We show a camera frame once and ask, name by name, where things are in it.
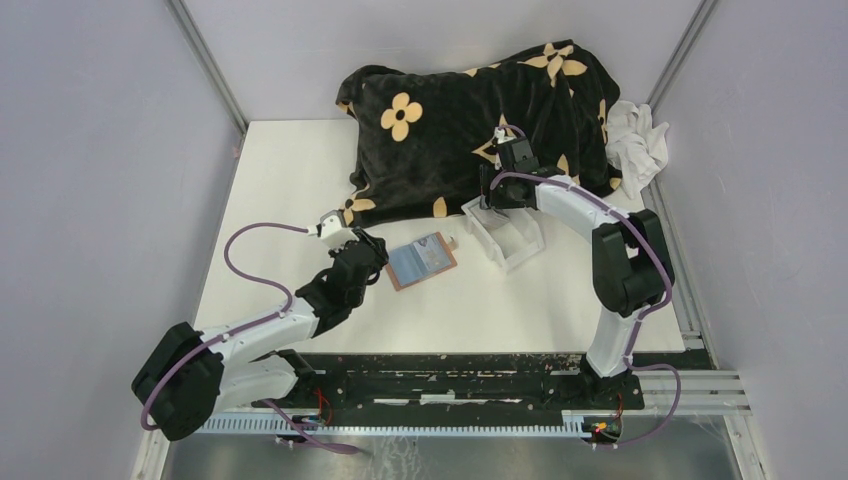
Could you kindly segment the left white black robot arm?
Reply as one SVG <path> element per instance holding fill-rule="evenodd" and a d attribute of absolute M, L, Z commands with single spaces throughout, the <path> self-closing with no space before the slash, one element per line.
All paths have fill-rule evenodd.
<path fill-rule="evenodd" d="M 296 291 L 273 282 L 284 300 L 265 312 L 213 330 L 171 326 L 131 383 L 142 429 L 177 441 L 233 407 L 277 399 L 307 404 L 315 382 L 288 345 L 347 320 L 389 262 L 385 240 L 360 227 L 345 230 L 328 254 L 331 266 Z"/>

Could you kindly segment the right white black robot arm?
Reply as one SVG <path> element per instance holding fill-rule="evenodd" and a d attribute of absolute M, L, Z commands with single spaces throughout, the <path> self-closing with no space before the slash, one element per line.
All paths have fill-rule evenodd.
<path fill-rule="evenodd" d="M 577 382 L 580 400 L 602 408 L 618 393 L 614 377 L 632 367 L 644 318 L 671 300 L 673 268 L 657 215 L 629 212 L 587 189 L 557 167 L 544 167 L 530 141 L 498 127 L 495 161 L 480 169 L 483 210 L 533 209 L 559 220 L 591 247 L 592 285 L 602 309 L 585 354 L 589 374 Z"/>

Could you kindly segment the tan leather card holder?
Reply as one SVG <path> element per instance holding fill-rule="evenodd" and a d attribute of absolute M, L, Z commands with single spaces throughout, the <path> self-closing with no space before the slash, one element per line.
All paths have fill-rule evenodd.
<path fill-rule="evenodd" d="M 458 265 L 449 240 L 431 233 L 389 252 L 387 272 L 393 288 L 401 291 Z"/>

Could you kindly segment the silver VIP credit card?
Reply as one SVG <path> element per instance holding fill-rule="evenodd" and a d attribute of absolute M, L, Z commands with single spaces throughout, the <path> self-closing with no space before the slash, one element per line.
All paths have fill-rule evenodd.
<path fill-rule="evenodd" d="M 411 244 L 422 276 L 437 274 L 456 265 L 456 260 L 440 233 L 421 237 Z"/>

